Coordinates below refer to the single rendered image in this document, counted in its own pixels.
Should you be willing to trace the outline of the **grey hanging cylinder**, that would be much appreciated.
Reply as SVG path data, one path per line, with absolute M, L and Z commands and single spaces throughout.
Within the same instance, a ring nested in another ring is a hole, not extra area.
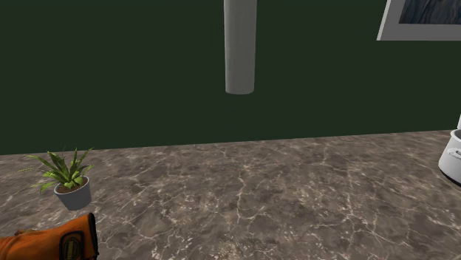
M 254 90 L 258 0 L 224 0 L 225 91 Z

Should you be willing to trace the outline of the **green plant in grey pot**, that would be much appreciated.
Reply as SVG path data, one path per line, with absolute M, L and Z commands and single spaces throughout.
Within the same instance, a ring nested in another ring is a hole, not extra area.
M 64 155 L 57 155 L 51 151 L 47 152 L 50 161 L 39 156 L 27 155 L 27 157 L 39 161 L 46 168 L 24 168 L 18 170 L 18 173 L 41 173 L 42 177 L 49 179 L 49 182 L 36 183 L 30 187 L 39 187 L 40 193 L 53 187 L 53 193 L 67 210 L 78 211 L 85 208 L 92 201 L 90 181 L 86 174 L 88 170 L 95 166 L 83 164 L 83 161 L 92 150 L 93 148 L 89 148 L 79 156 L 78 150 L 75 149 L 69 164 L 66 163 Z

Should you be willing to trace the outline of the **orange work glove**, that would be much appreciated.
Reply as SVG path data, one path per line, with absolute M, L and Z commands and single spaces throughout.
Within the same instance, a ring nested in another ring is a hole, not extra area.
M 93 213 L 48 230 L 18 230 L 0 237 L 0 260 L 97 260 L 98 256 Z

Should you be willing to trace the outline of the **white cooking pot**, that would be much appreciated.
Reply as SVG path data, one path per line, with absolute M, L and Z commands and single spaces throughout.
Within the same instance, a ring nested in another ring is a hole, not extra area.
M 450 139 L 439 159 L 438 167 L 449 179 L 461 186 L 461 115 L 457 128 L 450 132 Z

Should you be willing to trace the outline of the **white framed wall picture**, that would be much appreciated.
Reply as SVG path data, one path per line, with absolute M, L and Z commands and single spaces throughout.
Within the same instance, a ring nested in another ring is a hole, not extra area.
M 386 0 L 377 40 L 461 41 L 461 0 Z

